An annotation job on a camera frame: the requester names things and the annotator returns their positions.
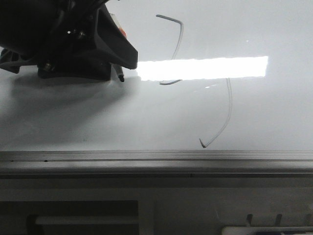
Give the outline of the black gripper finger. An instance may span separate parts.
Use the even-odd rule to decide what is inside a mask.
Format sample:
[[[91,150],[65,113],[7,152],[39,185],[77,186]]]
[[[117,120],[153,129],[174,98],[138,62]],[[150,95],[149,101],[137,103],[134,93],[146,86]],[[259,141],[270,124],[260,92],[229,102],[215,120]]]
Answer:
[[[100,41],[107,61],[134,70],[137,68],[138,52],[114,22],[105,5],[96,12],[95,35]]]

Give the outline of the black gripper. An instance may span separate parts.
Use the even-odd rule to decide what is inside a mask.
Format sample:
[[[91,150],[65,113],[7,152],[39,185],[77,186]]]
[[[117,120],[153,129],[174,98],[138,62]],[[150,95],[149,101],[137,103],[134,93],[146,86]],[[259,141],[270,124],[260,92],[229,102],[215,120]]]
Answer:
[[[109,62],[74,58],[52,63],[53,52],[77,32],[96,0],[2,0],[0,2],[0,67],[19,73],[21,66],[42,65],[38,76],[111,79]]]

